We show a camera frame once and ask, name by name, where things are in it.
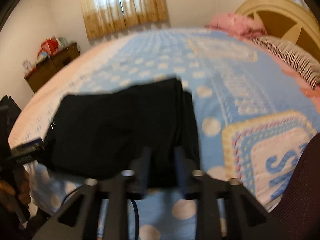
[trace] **screw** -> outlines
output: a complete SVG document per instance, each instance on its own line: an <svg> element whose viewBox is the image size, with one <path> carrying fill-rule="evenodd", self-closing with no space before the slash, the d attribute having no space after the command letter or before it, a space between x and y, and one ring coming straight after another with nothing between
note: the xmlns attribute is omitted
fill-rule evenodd
<svg viewBox="0 0 320 240"><path fill-rule="evenodd" d="M124 177L131 177L134 175L134 171L132 170L124 170L121 172L121 175Z"/></svg>
<svg viewBox="0 0 320 240"><path fill-rule="evenodd" d="M232 186L242 185L242 181L240 181L240 180L237 179L237 178L229 179L229 183L230 183Z"/></svg>
<svg viewBox="0 0 320 240"><path fill-rule="evenodd" d="M192 175L195 176L195 177L201 177L201 176L204 176L204 172L201 171L201 170L194 170L192 172Z"/></svg>
<svg viewBox="0 0 320 240"><path fill-rule="evenodd" d="M97 185L98 181L96 179L86 179L84 183L88 186Z"/></svg>

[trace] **black cloth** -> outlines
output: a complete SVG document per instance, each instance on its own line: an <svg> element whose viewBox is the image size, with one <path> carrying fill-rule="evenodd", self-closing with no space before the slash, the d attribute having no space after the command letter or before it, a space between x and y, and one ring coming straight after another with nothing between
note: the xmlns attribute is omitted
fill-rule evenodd
<svg viewBox="0 0 320 240"><path fill-rule="evenodd" d="M192 95L176 78L114 94L67 95L54 117L54 169L108 179L152 148L150 187L176 185L175 146L200 168Z"/></svg>

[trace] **black cable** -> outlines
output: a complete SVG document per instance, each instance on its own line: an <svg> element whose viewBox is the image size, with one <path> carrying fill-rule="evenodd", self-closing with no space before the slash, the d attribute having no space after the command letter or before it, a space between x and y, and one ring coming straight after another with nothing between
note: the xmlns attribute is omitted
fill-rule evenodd
<svg viewBox="0 0 320 240"><path fill-rule="evenodd" d="M138 212L138 206L136 202L133 199L130 199L133 210L134 210L134 220L135 220L135 235L134 240L139 240L139 212Z"/></svg>
<svg viewBox="0 0 320 240"><path fill-rule="evenodd" d="M61 207L65 204L66 200L68 199L68 197L70 197L70 195L74 192L76 192L80 187L75 188L73 191L71 191L70 193L68 193L68 195L65 196L65 198L63 199L62 203L61 203ZM134 234L134 240L139 240L139 211L138 211L138 206L137 203L133 200L130 199L132 206L133 206L133 211L134 211L134 222L135 222L135 234Z"/></svg>
<svg viewBox="0 0 320 240"><path fill-rule="evenodd" d="M68 199L68 197L70 197L70 195L74 192L76 192L81 186L75 188L73 191L71 191L68 195L65 196L65 198L62 200L61 206L62 207L64 205L64 203L66 202L66 200Z"/></svg>

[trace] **finger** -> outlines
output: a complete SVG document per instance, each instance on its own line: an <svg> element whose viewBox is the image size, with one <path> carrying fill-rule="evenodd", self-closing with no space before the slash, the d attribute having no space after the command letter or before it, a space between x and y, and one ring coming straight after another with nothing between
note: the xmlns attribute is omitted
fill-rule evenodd
<svg viewBox="0 0 320 240"><path fill-rule="evenodd" d="M22 204L27 205L31 202L31 197L29 194L19 194L18 199Z"/></svg>
<svg viewBox="0 0 320 240"><path fill-rule="evenodd" d="M30 184L29 184L29 182L28 181L22 182L22 184L20 185L19 190L20 190L21 193L28 193L28 195L29 195L29 192L30 192Z"/></svg>
<svg viewBox="0 0 320 240"><path fill-rule="evenodd" d="M5 206L5 208L6 208L10 213L14 212L13 206L12 206L11 204L7 204L7 205Z"/></svg>
<svg viewBox="0 0 320 240"><path fill-rule="evenodd" d="M13 187L11 187L6 181L0 180L0 191L4 191L12 196L16 194Z"/></svg>
<svg viewBox="0 0 320 240"><path fill-rule="evenodd" d="M0 203L1 205L3 205L8 211L12 211L13 208L12 206L9 204L9 199L7 198L7 196L5 195L4 191L0 190Z"/></svg>

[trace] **window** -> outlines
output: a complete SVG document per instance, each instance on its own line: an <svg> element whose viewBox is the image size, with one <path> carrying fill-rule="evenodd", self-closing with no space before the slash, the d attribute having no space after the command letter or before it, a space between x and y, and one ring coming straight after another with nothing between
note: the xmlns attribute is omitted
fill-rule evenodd
<svg viewBox="0 0 320 240"><path fill-rule="evenodd" d="M81 5L89 39L167 20L164 0L81 0Z"/></svg>

